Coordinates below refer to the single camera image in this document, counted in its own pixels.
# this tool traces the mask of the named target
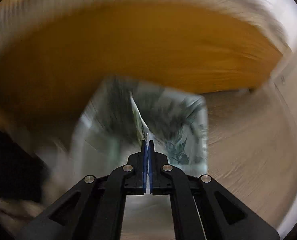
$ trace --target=silver screw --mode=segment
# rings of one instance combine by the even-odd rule
[[[88,176],[86,176],[86,177],[84,178],[84,181],[85,181],[86,183],[92,183],[92,182],[95,181],[95,178],[94,178],[94,176],[92,176],[92,175],[88,175]]]
[[[173,170],[173,167],[172,167],[171,165],[169,165],[169,164],[165,164],[165,165],[162,167],[162,169],[163,169],[164,171],[171,171],[171,170]]]
[[[201,177],[201,181],[203,181],[204,183],[209,183],[211,181],[211,177],[209,175],[203,175]]]
[[[123,167],[123,170],[129,172],[129,171],[133,170],[133,166],[127,164]]]

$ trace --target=black object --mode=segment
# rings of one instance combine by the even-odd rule
[[[203,182],[202,176],[188,176],[170,165],[165,171],[167,157],[154,151],[153,141],[148,150],[143,141],[141,152],[129,156],[131,171],[124,170],[130,166],[121,166],[102,178],[85,177],[24,227],[18,239],[119,239],[126,195],[145,193],[148,163],[151,193],[170,195],[177,240],[280,239],[274,228],[215,179]]]

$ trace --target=metal pin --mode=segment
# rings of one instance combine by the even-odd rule
[[[162,167],[162,169],[163,169],[164,171],[171,171],[171,170],[173,170],[173,167],[172,167],[171,165],[169,165],[169,164],[165,164],[165,165]]]
[[[211,177],[209,175],[203,175],[201,177],[201,181],[203,181],[204,183],[209,183],[211,181]]]
[[[127,165],[125,165],[125,166],[123,167],[123,170],[124,170],[124,171],[127,171],[127,172],[128,172],[128,171],[131,171],[131,170],[133,170],[133,166],[127,164]]]
[[[94,178],[94,176],[92,176],[92,175],[88,175],[88,176],[86,176],[86,177],[84,178],[84,181],[85,181],[86,183],[92,183],[92,182],[95,181],[95,178]]]

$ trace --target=triangular cutout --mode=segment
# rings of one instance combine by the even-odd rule
[[[224,217],[229,225],[244,219],[246,215],[219,191],[214,192],[215,198],[218,201]]]
[[[50,219],[59,223],[62,226],[65,226],[80,196],[81,192],[76,192],[50,216]]]

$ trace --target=wooden floor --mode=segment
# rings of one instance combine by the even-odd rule
[[[276,228],[297,192],[297,139],[275,89],[204,97],[209,174]]]

